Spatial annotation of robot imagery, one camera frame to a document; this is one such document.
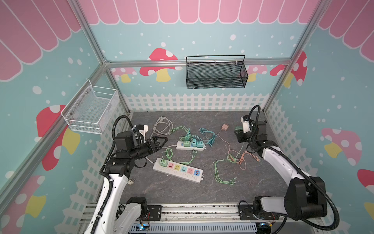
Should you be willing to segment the small white blue power strip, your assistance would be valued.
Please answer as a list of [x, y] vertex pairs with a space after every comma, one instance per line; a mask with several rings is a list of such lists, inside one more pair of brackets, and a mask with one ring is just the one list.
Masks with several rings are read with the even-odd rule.
[[189, 151], [203, 151], [203, 150], [205, 150], [206, 149], [206, 146], [204, 147], [204, 148], [194, 148], [194, 147], [192, 147], [192, 146], [190, 146], [190, 147], [184, 147], [183, 146], [183, 141], [178, 141], [177, 142], [177, 145], [176, 145], [176, 149], [177, 150], [189, 150]]

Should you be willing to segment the pink plug adapter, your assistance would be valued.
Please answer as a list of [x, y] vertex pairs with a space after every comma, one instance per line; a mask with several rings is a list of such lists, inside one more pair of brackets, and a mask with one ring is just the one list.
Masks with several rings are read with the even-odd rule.
[[224, 139], [220, 136], [220, 133], [221, 133], [222, 131], [226, 131], [227, 129], [228, 129], [228, 125], [224, 123], [224, 124], [222, 125], [222, 127], [221, 127], [221, 130], [219, 131], [219, 133], [218, 133], [217, 135], [218, 135], [218, 137], [219, 137], [223, 142], [229, 144], [226, 140], [224, 140]]

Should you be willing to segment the teal plug adapter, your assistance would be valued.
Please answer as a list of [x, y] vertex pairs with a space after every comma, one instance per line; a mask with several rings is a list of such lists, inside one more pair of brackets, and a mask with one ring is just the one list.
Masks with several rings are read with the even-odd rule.
[[196, 148], [197, 147], [197, 139], [193, 139], [191, 142], [191, 146]]
[[205, 144], [203, 141], [198, 141], [197, 142], [197, 148], [204, 148], [205, 147]]

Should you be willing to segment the large white colourful power strip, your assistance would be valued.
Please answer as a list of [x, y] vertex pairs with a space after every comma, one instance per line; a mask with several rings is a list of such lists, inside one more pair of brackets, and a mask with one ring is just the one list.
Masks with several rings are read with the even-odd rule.
[[156, 172], [160, 172], [169, 176], [174, 176], [198, 184], [204, 179], [202, 169], [194, 168], [169, 160], [167, 167], [162, 167], [159, 163], [161, 159], [162, 158], [157, 158], [156, 162], [153, 165], [153, 170]]

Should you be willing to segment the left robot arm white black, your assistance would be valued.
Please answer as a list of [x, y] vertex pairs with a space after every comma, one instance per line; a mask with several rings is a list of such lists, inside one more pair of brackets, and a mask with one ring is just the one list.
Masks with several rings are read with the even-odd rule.
[[87, 234], [127, 234], [135, 222], [149, 223], [150, 212], [144, 197], [132, 197], [118, 214], [120, 199], [136, 161], [160, 151], [167, 137], [146, 138], [145, 126], [133, 125], [126, 115], [119, 116], [112, 127], [112, 146], [99, 173], [103, 187]]

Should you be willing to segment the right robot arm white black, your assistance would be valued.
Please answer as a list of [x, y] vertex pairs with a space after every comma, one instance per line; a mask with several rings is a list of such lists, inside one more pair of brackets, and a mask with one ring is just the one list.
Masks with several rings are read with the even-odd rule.
[[277, 214], [285, 219], [302, 221], [309, 226], [332, 231], [340, 224], [336, 205], [327, 195], [325, 182], [298, 167], [286, 156], [266, 133], [266, 121], [260, 120], [260, 105], [241, 117], [242, 128], [235, 131], [238, 142], [246, 143], [245, 153], [258, 155], [268, 162], [287, 185], [284, 197], [258, 196], [253, 201], [252, 213], [258, 218]]

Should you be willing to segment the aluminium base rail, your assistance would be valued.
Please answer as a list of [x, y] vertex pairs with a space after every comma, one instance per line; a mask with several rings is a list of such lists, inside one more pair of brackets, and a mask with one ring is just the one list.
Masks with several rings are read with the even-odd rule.
[[136, 224], [182, 222], [275, 222], [284, 217], [277, 213], [254, 214], [251, 203], [160, 203], [144, 205], [140, 202], [120, 204], [114, 209], [113, 221], [134, 215]]

